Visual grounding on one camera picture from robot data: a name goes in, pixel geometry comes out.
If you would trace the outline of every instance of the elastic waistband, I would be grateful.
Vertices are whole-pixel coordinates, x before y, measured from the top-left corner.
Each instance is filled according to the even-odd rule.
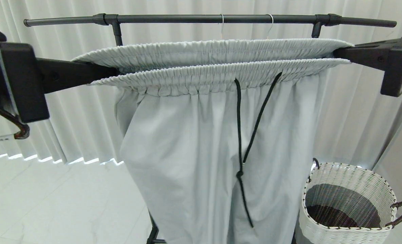
[[[235,79],[240,81],[242,89],[255,88],[270,85],[279,72],[283,72],[280,82],[297,81],[326,68],[348,63],[349,60],[329,58],[198,65],[113,76],[94,81],[91,85],[131,88],[152,96],[208,94],[235,90]]]
[[[332,57],[352,44],[333,39],[210,40],[117,46],[73,61],[122,68],[123,73],[178,66]]]

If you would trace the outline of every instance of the drawstring knot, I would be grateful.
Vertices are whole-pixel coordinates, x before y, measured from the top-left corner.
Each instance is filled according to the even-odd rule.
[[[246,216],[247,216],[249,224],[250,224],[250,226],[252,228],[254,227],[254,225],[252,223],[252,218],[251,218],[251,216],[249,214],[249,209],[248,209],[248,206],[247,206],[247,203],[246,203],[245,191],[244,191],[244,188],[243,188],[243,180],[241,179],[241,177],[243,176],[243,166],[246,163],[246,159],[248,158],[249,150],[251,149],[252,144],[254,142],[255,133],[256,133],[256,130],[258,129],[259,122],[261,121],[261,115],[262,115],[262,113],[264,111],[264,108],[267,105],[267,102],[269,101],[269,98],[270,98],[270,95],[272,94],[273,88],[274,88],[275,84],[278,82],[278,80],[281,77],[281,75],[282,75],[282,72],[280,72],[279,74],[276,75],[275,79],[272,82],[272,85],[270,86],[269,92],[267,93],[267,96],[264,99],[264,102],[263,102],[263,104],[261,106],[261,109],[260,109],[260,111],[258,113],[258,117],[257,117],[257,120],[255,122],[255,127],[254,127],[254,130],[252,132],[251,140],[249,142],[249,145],[248,145],[248,148],[246,150],[244,158],[241,157],[241,155],[242,155],[242,151],[241,151],[241,116],[240,116],[241,88],[240,88],[240,82],[238,81],[238,79],[234,80],[235,86],[237,87],[238,162],[239,162],[239,165],[240,165],[240,170],[237,172],[237,174],[235,176],[237,177],[238,183],[240,185],[241,197],[243,199],[243,205],[245,207]]]

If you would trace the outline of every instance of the basket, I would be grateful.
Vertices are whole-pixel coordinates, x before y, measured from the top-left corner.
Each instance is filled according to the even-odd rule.
[[[342,163],[319,164],[306,181],[296,244],[378,244],[400,222],[396,196],[378,174]]]

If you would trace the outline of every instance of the floor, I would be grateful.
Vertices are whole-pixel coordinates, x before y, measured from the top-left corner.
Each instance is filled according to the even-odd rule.
[[[150,230],[124,165],[0,158],[0,244],[143,244]]]

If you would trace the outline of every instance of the white woven basket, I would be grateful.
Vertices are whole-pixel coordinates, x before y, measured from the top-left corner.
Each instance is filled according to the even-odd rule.
[[[388,182],[353,165],[316,162],[303,190],[295,243],[383,243],[402,221],[395,220],[402,202]]]

